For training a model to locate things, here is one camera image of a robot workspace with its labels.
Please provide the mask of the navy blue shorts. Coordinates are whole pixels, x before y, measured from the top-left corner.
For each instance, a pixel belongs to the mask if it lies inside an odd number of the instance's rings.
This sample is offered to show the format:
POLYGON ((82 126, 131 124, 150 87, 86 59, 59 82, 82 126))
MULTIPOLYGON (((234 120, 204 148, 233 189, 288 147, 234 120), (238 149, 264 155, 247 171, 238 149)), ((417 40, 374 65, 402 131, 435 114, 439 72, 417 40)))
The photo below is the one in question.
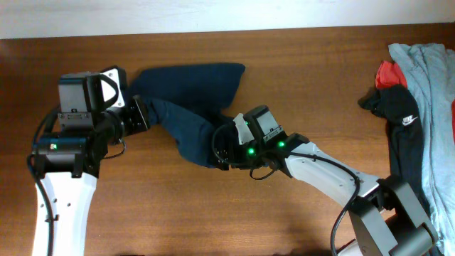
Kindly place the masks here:
POLYGON ((143 70, 123 92, 138 95, 151 125, 161 125, 187 161, 226 170, 214 155, 213 132, 232 120, 222 114, 234 100, 245 66, 241 63, 180 65, 143 70))

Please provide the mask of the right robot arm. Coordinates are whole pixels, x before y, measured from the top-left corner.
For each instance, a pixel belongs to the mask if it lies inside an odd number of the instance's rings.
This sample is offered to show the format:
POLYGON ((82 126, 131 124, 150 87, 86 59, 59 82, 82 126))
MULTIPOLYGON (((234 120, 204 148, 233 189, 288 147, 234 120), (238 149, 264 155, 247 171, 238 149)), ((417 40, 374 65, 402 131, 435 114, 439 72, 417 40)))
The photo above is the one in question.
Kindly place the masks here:
POLYGON ((218 127, 211 139, 220 163, 254 171, 268 167, 303 181, 342 207, 331 230, 332 255, 428 255, 438 235, 410 185, 379 178, 287 134, 261 105, 218 127))

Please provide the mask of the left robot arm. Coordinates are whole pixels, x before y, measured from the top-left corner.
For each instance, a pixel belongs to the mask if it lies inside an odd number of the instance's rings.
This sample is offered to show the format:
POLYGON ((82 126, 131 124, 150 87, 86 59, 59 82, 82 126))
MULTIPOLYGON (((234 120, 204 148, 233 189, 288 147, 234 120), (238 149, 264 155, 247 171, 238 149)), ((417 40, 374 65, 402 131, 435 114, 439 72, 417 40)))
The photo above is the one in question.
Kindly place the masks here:
POLYGON ((111 145, 145 132, 139 96, 125 99, 125 70, 62 75, 60 104, 38 125, 27 165, 35 181, 37 218, 33 255, 83 255, 88 213, 111 145))

